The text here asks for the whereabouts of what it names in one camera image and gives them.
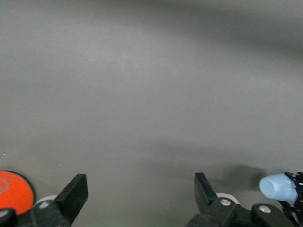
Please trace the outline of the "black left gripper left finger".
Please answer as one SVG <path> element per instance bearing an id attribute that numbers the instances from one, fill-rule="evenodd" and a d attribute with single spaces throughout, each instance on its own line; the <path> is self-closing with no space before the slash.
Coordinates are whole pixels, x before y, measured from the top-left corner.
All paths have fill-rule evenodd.
<path id="1" fill-rule="evenodd" d="M 34 227 L 71 227 L 88 198 L 86 174 L 77 174 L 55 197 L 39 200 L 31 209 Z"/>

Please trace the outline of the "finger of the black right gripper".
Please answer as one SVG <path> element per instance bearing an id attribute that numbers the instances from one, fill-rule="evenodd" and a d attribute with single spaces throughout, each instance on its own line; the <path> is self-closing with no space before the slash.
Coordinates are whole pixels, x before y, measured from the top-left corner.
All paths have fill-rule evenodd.
<path id="1" fill-rule="evenodd" d="M 302 188 L 303 187 L 303 173 L 297 172 L 297 173 L 291 173 L 291 172 L 285 172 L 285 175 L 288 177 L 290 181 L 290 187 L 291 188 Z"/>
<path id="2" fill-rule="evenodd" d="M 286 217 L 294 224 L 294 225 L 302 225 L 303 224 L 303 200 L 298 198 L 294 205 L 286 201 L 278 201 L 282 206 L 282 211 L 286 215 Z"/>

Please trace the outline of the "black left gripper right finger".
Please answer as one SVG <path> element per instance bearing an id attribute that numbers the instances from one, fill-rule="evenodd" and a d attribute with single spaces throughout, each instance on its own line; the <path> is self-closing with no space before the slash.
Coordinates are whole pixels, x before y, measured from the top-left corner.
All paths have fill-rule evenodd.
<path id="1" fill-rule="evenodd" d="M 218 197 L 204 173 L 195 173 L 194 195 L 200 211 L 195 227 L 228 227 L 235 219 L 236 203 Z"/>

